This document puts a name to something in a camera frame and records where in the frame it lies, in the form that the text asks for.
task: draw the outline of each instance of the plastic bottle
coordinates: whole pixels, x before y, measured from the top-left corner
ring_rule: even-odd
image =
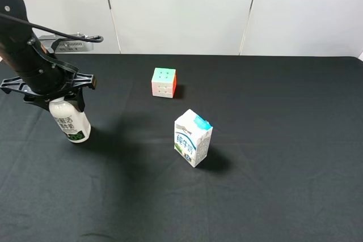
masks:
[[[79,112],[64,97],[49,102],[49,111],[69,141],[82,143],[90,137],[91,124],[86,114]]]

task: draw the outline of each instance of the small cube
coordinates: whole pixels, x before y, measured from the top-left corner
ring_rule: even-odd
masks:
[[[207,155],[213,127],[192,110],[187,110],[175,121],[174,149],[197,166]]]
[[[176,87],[176,70],[168,68],[155,68],[151,79],[153,96],[168,97],[172,99]]]

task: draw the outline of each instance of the bottle label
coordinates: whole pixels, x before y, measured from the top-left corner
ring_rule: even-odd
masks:
[[[67,137],[72,141],[81,140],[85,137],[82,129],[77,126],[76,122],[73,121],[72,116],[65,118],[54,118],[57,121],[59,127],[67,135]]]

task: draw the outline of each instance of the black cable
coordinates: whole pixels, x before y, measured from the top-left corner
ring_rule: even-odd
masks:
[[[11,21],[18,22],[20,24],[27,25],[27,26],[32,27],[32,28],[36,28],[36,29],[40,29],[42,31],[47,31],[47,32],[50,32],[50,33],[53,33],[53,34],[57,34],[59,36],[66,37],[66,38],[71,39],[71,40],[76,40],[76,41],[78,40],[78,41],[91,42],[91,43],[100,43],[100,42],[103,41],[102,36],[93,36],[91,39],[89,39],[89,38],[82,38],[82,37],[77,37],[77,36],[73,36],[73,35],[68,35],[68,34],[65,34],[65,33],[62,33],[62,32],[59,32],[59,31],[55,31],[55,30],[50,29],[50,28],[46,28],[46,27],[43,27],[43,26],[40,26],[40,25],[30,23],[28,21],[21,20],[19,18],[13,17],[13,16],[2,14],[2,13],[0,13],[0,18],[8,19],[8,20],[11,20]]]

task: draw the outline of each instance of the milk carton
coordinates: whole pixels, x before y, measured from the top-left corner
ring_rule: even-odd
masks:
[[[190,109],[175,120],[174,148],[192,167],[206,157],[212,130],[207,121]]]

